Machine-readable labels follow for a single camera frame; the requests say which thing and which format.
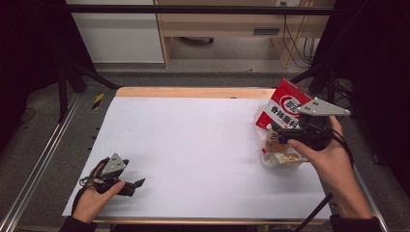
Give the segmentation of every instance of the aluminum rail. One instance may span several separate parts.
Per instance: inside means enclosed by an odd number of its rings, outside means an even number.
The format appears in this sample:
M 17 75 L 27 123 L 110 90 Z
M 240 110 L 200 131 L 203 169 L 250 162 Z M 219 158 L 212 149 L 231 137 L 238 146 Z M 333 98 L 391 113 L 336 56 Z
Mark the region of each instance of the aluminum rail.
M 336 15 L 347 10 L 310 7 L 187 6 L 187 5 L 43 5 L 47 11 L 104 14 L 215 14 L 215 15 Z
M 362 190 L 363 195 L 368 203 L 368 207 L 370 207 L 371 212 L 374 216 L 376 216 L 380 222 L 380 226 L 384 232 L 389 232 L 389 228 L 387 227 L 386 221 L 383 219 L 382 214 L 380 214 L 379 208 L 377 208 L 376 202 L 374 202 L 373 197 L 371 196 L 370 191 L 368 190 L 365 181 L 362 178 L 362 175 L 359 173 L 356 166 L 353 168 L 354 175 L 356 177 L 356 181 L 359 184 L 360 189 Z
M 31 196 L 33 195 L 37 185 L 39 184 L 40 179 L 42 178 L 45 169 L 47 168 L 48 163 L 54 154 L 55 149 L 57 148 L 68 124 L 70 123 L 75 113 L 80 98 L 81 94 L 74 94 L 66 118 L 55 128 L 54 133 L 48 140 L 48 143 L 46 144 L 30 176 L 27 178 L 27 181 L 25 182 L 24 187 L 20 191 L 17 199 L 15 200 L 15 203 L 8 211 L 6 216 L 0 221 L 0 232 L 11 232 L 15 230 L 18 221 L 20 220 L 25 208 L 27 207 Z

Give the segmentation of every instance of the black sleeve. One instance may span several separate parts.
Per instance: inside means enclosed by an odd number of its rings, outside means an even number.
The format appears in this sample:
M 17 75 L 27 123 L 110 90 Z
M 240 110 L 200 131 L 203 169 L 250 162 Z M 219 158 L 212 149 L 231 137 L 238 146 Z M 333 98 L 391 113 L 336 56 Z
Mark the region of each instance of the black sleeve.
M 96 231 L 96 228 L 97 224 L 94 222 L 91 222 L 91 224 L 89 224 L 69 216 L 64 221 L 64 224 L 61 227 L 60 232 L 94 232 Z
M 372 219 L 350 219 L 331 216 L 331 224 L 334 232 L 381 232 L 380 223 L 377 217 Z

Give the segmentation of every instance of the table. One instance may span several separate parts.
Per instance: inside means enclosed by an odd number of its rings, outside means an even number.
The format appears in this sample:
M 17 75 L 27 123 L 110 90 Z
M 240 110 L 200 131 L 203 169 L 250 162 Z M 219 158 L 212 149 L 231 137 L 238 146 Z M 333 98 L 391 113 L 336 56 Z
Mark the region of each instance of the table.
M 78 179 L 117 152 L 130 160 L 120 178 L 146 182 L 133 197 L 115 196 L 96 222 L 300 223 L 325 195 L 309 163 L 287 169 L 261 164 L 256 110 L 274 91 L 118 90 Z M 64 216 L 70 214 L 74 196 Z M 323 223 L 330 214 L 327 206 L 313 223 Z

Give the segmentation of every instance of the hand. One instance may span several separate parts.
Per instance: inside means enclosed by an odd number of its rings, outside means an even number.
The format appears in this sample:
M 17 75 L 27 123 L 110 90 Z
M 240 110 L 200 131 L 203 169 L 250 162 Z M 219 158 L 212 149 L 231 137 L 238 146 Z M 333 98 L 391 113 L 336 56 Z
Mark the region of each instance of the hand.
M 335 116 L 330 117 L 332 128 L 342 135 L 341 124 Z M 344 148 L 334 139 L 322 151 L 314 151 L 294 139 L 287 141 L 297 152 L 304 155 L 316 169 L 337 200 L 341 218 L 372 218 Z
M 111 187 L 104 194 L 99 194 L 92 184 L 82 193 L 78 200 L 73 218 L 82 222 L 91 223 L 97 217 L 106 203 L 117 194 L 124 186 L 125 182 L 119 182 Z

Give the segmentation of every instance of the left hand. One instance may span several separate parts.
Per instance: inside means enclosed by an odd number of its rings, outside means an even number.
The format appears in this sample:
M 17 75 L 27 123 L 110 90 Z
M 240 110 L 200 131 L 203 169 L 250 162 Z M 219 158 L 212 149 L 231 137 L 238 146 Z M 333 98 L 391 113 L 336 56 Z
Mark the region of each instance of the left hand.
M 125 182 L 119 182 L 104 194 L 99 194 L 94 186 L 88 187 L 78 200 L 73 218 L 85 223 L 91 223 L 106 203 L 123 188 L 124 184 Z

